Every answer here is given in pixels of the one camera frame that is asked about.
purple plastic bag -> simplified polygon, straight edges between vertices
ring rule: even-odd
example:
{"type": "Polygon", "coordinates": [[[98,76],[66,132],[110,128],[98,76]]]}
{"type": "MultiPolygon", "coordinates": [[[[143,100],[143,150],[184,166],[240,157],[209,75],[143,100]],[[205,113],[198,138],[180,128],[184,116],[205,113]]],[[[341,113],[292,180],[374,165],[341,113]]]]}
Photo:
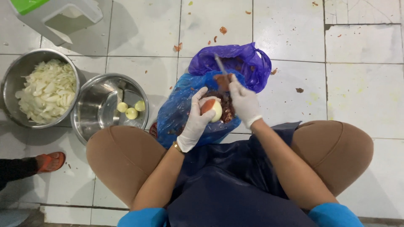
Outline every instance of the purple plastic bag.
{"type": "Polygon", "coordinates": [[[192,58],[188,67],[189,73],[203,76],[213,70],[220,71],[215,54],[221,57],[225,69],[234,69],[244,75],[249,89],[258,93],[267,85],[272,69],[271,60],[262,50],[255,48],[255,42],[243,46],[205,47],[192,58]]]}

black pants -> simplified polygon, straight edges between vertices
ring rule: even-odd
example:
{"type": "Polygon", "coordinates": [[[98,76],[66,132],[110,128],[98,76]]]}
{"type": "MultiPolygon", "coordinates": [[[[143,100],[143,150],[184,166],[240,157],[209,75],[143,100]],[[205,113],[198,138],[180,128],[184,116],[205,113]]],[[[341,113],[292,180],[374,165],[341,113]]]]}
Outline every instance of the black pants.
{"type": "Polygon", "coordinates": [[[38,172],[35,158],[0,159],[0,191],[7,182],[30,177],[38,172]]]}

stainless steel bowl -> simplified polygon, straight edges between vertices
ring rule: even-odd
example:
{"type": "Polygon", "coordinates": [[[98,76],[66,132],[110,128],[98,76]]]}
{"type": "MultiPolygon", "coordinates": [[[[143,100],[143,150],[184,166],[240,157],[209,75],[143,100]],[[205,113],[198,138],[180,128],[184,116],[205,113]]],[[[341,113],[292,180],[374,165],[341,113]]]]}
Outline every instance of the stainless steel bowl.
{"type": "Polygon", "coordinates": [[[20,126],[33,129],[41,129],[54,126],[70,114],[79,95],[80,87],[85,83],[85,81],[86,79],[84,75],[66,55],[60,53],[59,51],[51,49],[32,50],[17,58],[7,69],[7,72],[1,84],[1,91],[6,107],[5,112],[12,121],[20,126]],[[72,66],[77,81],[76,94],[74,95],[74,99],[69,109],[56,121],[48,124],[37,124],[34,121],[28,120],[27,115],[20,110],[20,106],[18,105],[19,100],[15,97],[15,93],[25,88],[24,83],[26,82],[26,80],[22,76],[30,75],[35,69],[36,65],[43,61],[48,62],[52,59],[58,59],[61,62],[68,63],[72,66]]]}
{"type": "Polygon", "coordinates": [[[108,73],[96,76],[83,85],[70,118],[78,139],[86,145],[94,133],[110,125],[130,125],[145,129],[149,118],[149,103],[143,89],[130,77],[108,73]],[[116,110],[119,102],[133,107],[139,100],[144,100],[146,110],[139,112],[133,120],[116,110]]]}

gold bracelet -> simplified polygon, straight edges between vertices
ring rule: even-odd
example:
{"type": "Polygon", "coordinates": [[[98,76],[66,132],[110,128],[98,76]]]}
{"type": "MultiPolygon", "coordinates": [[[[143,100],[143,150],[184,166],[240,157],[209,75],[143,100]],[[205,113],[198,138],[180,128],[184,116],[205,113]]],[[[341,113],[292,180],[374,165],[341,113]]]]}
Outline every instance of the gold bracelet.
{"type": "Polygon", "coordinates": [[[179,152],[182,153],[182,150],[181,150],[181,148],[178,146],[178,143],[177,143],[176,140],[173,142],[173,146],[174,146],[179,152]]]}

latex glove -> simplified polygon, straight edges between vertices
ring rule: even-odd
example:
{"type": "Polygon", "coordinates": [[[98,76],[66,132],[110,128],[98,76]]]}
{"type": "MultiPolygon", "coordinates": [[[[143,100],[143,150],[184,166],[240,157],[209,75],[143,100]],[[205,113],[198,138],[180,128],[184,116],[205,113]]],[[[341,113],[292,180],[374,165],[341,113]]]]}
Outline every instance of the latex glove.
{"type": "Polygon", "coordinates": [[[242,86],[234,74],[231,76],[229,90],[236,114],[250,128],[254,121],[262,118],[257,94],[242,86]]]}
{"type": "MultiPolygon", "coordinates": [[[[195,147],[199,138],[202,136],[206,125],[215,116],[216,112],[211,109],[204,113],[202,116],[200,114],[201,105],[200,98],[208,91],[207,87],[201,88],[193,97],[191,104],[191,111],[189,112],[189,118],[187,124],[185,125],[184,131],[181,135],[177,137],[178,146],[181,148],[182,152],[188,152],[193,147],[195,147]]],[[[215,97],[207,97],[201,100],[201,103],[206,102],[207,99],[214,99],[215,97]]]]}

